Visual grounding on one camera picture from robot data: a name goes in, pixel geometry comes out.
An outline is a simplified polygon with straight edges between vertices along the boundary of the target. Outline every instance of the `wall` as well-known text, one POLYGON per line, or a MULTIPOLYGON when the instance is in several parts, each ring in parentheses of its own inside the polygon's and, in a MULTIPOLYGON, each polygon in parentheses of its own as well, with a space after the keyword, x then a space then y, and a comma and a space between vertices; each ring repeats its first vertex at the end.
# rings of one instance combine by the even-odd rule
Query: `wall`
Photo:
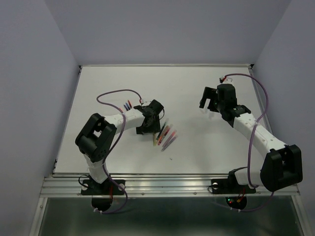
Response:
POLYGON ((293 0, 263 49, 255 75, 270 96, 268 118, 273 132, 302 150, 303 203, 315 231, 315 1, 293 0))
POLYGON ((254 63, 290 0, 46 0, 79 64, 254 63))
POLYGON ((1 236, 29 233, 77 78, 78 65, 44 1, 1 1, 1 236))

